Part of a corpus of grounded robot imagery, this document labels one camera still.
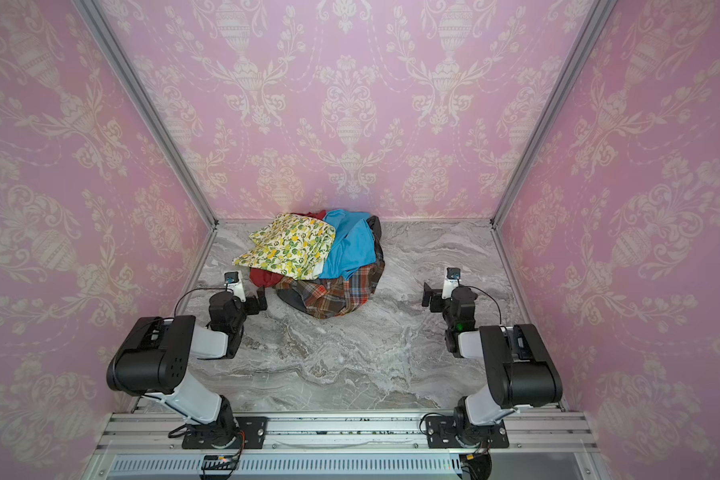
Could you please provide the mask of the plaid tartan cloth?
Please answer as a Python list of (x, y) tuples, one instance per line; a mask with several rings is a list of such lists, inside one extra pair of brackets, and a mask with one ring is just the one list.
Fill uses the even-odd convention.
[(359, 268), (349, 279), (294, 280), (285, 277), (274, 289), (287, 305), (317, 319), (347, 315), (375, 293), (385, 269), (385, 261)]

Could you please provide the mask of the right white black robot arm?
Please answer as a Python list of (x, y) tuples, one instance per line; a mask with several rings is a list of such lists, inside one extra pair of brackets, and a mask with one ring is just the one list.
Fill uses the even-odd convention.
[(478, 294), (457, 280), (435, 289), (423, 285), (421, 304), (440, 313), (446, 324), (446, 349), (456, 358), (483, 362), (485, 382), (461, 398), (448, 423), (429, 424), (428, 442), (434, 448), (508, 446), (504, 420), (527, 408), (558, 403), (563, 382), (536, 326), (532, 324), (476, 325)]

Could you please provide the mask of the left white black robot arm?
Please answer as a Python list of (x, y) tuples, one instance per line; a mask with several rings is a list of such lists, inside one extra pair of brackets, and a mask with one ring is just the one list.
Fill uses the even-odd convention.
[(230, 401), (206, 388), (189, 371), (192, 359), (215, 361), (236, 357), (248, 317), (265, 311), (266, 293), (241, 298), (230, 290), (209, 299), (207, 325), (193, 315), (142, 317), (110, 361), (110, 390), (154, 401), (183, 419), (168, 433), (184, 449), (259, 450), (266, 438), (265, 417), (239, 418)]

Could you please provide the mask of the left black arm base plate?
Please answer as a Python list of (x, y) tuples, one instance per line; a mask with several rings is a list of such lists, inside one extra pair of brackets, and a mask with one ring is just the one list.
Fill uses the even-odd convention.
[(233, 449), (260, 450), (267, 435), (268, 418), (236, 417), (229, 425), (187, 425), (181, 447), (185, 450)]

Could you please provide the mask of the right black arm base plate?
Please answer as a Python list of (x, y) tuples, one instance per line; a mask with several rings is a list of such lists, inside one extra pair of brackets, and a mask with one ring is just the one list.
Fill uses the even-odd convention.
[(475, 426), (467, 420), (436, 413), (423, 415), (418, 424), (430, 449), (506, 449), (510, 446), (504, 423)]

